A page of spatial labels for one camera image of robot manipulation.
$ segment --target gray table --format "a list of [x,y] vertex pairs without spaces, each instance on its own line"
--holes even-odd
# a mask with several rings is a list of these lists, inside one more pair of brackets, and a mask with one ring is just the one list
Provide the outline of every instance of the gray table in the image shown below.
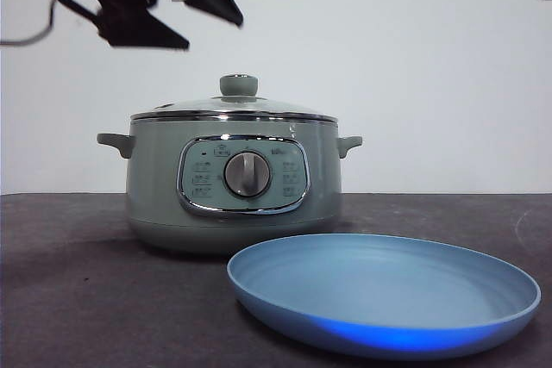
[[[536,319],[480,355],[408,366],[552,366],[552,195],[346,195],[337,231],[466,246],[512,262],[543,290]],[[2,366],[397,366],[304,346],[236,302],[225,258],[142,245],[123,195],[2,198]]]

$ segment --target lid rim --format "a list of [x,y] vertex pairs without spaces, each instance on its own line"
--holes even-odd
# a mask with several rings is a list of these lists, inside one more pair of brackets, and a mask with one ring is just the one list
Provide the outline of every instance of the lid rim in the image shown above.
[[178,110],[178,111],[148,111],[133,114],[130,120],[142,120],[147,118],[173,118],[179,116],[221,116],[238,115],[251,118],[284,118],[284,119],[305,119],[337,123],[337,118],[329,115],[310,114],[302,112],[270,112],[259,110]]

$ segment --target electric hot pot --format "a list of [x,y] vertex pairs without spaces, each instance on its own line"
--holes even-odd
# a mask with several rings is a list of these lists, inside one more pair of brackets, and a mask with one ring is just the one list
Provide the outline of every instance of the electric hot pot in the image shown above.
[[332,229],[340,159],[362,138],[339,138],[336,118],[257,97],[257,86],[228,75],[219,97],[162,105],[132,115],[129,135],[97,136],[129,160],[127,215],[138,238],[234,253]]

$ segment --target white backdrop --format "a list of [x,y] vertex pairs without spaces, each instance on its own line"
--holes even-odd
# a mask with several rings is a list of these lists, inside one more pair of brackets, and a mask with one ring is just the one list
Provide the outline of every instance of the white backdrop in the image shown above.
[[[214,96],[231,72],[364,135],[342,162],[344,191],[552,191],[552,2],[236,2],[241,30],[160,0],[189,53],[111,49],[63,7],[45,41],[4,49],[3,193],[124,191],[126,161],[96,133]],[[2,0],[3,37],[41,28],[47,3]]]

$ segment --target glass lid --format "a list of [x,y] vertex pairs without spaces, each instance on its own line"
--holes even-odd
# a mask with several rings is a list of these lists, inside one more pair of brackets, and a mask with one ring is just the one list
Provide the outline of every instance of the glass lid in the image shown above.
[[131,119],[189,117],[211,119],[215,117],[231,121],[232,119],[291,118],[337,122],[336,118],[320,114],[310,108],[257,97],[258,84],[257,78],[250,75],[226,75],[220,79],[222,95],[219,97],[168,103],[149,112],[134,114]]

